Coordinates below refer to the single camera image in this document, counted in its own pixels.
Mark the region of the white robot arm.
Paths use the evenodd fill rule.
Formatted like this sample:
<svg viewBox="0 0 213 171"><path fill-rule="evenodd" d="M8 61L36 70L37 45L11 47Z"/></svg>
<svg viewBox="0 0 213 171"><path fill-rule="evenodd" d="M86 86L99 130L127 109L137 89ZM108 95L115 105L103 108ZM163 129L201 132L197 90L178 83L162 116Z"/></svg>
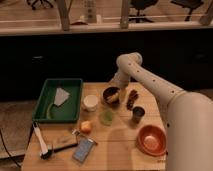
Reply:
<svg viewBox="0 0 213 171"><path fill-rule="evenodd" d="M213 171L213 100L153 74L142 61L137 52L118 56L113 82L124 88L133 78L166 106L165 171Z"/></svg>

